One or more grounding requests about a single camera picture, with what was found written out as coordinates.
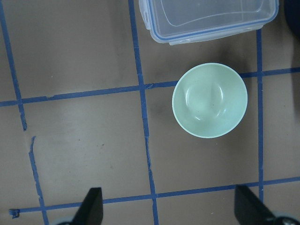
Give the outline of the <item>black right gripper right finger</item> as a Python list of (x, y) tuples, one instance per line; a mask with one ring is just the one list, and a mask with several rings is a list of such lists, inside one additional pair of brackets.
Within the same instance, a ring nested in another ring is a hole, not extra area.
[(277, 225), (275, 215), (246, 185), (237, 185), (234, 215), (240, 225)]

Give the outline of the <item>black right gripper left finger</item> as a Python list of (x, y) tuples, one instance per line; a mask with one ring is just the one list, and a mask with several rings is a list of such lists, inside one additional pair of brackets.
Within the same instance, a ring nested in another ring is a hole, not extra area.
[(103, 221), (102, 188), (91, 188), (71, 221), (72, 225), (100, 225)]

